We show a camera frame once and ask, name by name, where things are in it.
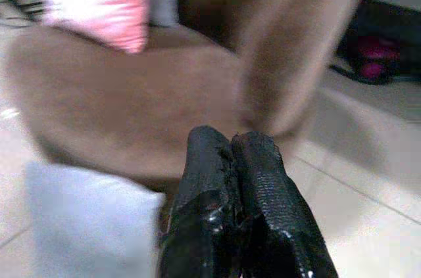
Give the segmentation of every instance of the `black object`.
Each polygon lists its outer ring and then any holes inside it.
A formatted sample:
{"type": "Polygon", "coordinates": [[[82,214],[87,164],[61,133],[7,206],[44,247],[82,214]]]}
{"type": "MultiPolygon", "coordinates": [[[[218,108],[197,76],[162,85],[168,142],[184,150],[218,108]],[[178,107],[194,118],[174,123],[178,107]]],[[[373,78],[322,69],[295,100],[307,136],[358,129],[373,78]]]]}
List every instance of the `black object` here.
{"type": "Polygon", "coordinates": [[[162,278],[335,278],[320,230],[273,140],[232,143],[211,127],[189,135],[163,239],[162,278]]]}

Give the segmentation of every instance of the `floor grout line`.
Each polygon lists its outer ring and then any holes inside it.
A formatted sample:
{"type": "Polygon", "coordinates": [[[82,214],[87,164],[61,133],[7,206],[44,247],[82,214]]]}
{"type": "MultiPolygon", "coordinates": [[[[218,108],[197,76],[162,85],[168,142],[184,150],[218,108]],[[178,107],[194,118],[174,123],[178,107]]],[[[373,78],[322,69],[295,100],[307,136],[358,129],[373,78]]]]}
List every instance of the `floor grout line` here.
{"type": "Polygon", "coordinates": [[[3,241],[2,243],[0,243],[0,250],[5,247],[6,245],[8,245],[9,243],[11,243],[13,240],[17,239],[19,236],[21,236],[22,234],[24,234],[25,232],[27,232],[27,230],[29,230],[31,228],[31,225],[28,225],[27,227],[23,228],[22,230],[20,230],[18,233],[12,235],[11,237],[9,237],[7,240],[3,241]]]}
{"type": "Polygon", "coordinates": [[[347,184],[346,182],[344,182],[344,181],[342,181],[342,180],[340,180],[340,179],[336,178],[335,176],[333,176],[333,175],[331,175],[331,174],[329,174],[329,173],[326,173],[325,171],[321,170],[320,168],[318,168],[317,166],[315,166],[315,165],[311,164],[310,162],[307,162],[306,160],[303,160],[302,158],[299,158],[298,156],[296,156],[296,158],[298,158],[300,161],[302,161],[302,162],[304,162],[304,163],[308,164],[309,166],[311,166],[311,167],[312,167],[312,168],[314,168],[315,170],[319,171],[320,173],[322,173],[322,174],[324,174],[324,175],[326,175],[326,176],[328,176],[328,177],[332,178],[333,180],[337,181],[338,183],[342,184],[343,186],[346,186],[347,188],[352,189],[354,192],[356,192],[356,193],[358,193],[358,194],[360,194],[360,195],[362,195],[362,196],[366,197],[366,198],[367,198],[367,199],[369,199],[370,201],[375,202],[376,204],[379,204],[380,206],[383,206],[383,207],[385,207],[385,208],[389,208],[390,210],[392,210],[392,211],[396,212],[396,213],[397,213],[397,214],[399,214],[400,216],[403,216],[404,218],[406,218],[406,219],[408,219],[408,220],[410,220],[410,221],[412,221],[412,222],[414,222],[414,223],[416,223],[416,224],[418,224],[418,225],[421,225],[421,221],[418,221],[418,220],[416,220],[416,219],[414,219],[414,218],[412,218],[412,217],[410,217],[410,216],[408,216],[408,215],[406,215],[406,214],[402,213],[402,212],[401,212],[401,211],[399,211],[398,209],[396,209],[396,208],[394,208],[394,207],[392,207],[392,206],[389,206],[388,204],[385,204],[384,202],[381,202],[381,201],[379,201],[378,199],[376,199],[376,198],[374,198],[374,197],[371,197],[370,195],[368,195],[368,194],[366,194],[366,193],[364,193],[364,192],[362,192],[362,191],[358,190],[358,189],[357,189],[357,188],[355,188],[354,186],[352,186],[352,185],[350,185],[350,184],[347,184]]]}

